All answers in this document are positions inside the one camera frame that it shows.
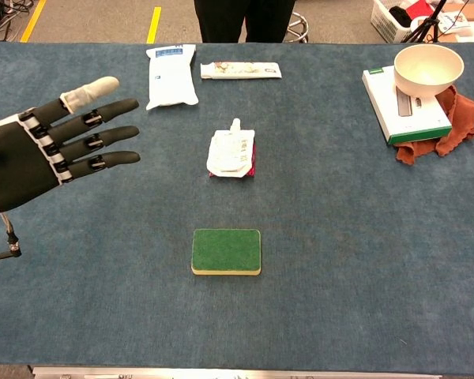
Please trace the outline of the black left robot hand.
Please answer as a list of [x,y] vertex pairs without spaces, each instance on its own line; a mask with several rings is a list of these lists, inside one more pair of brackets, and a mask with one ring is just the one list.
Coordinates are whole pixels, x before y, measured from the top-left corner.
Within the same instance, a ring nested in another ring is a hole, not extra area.
[[92,132],[138,108],[136,99],[122,99],[82,115],[75,114],[118,87],[118,78],[101,77],[42,106],[0,120],[0,213],[75,179],[140,160],[133,151],[99,152],[137,136],[136,126]]

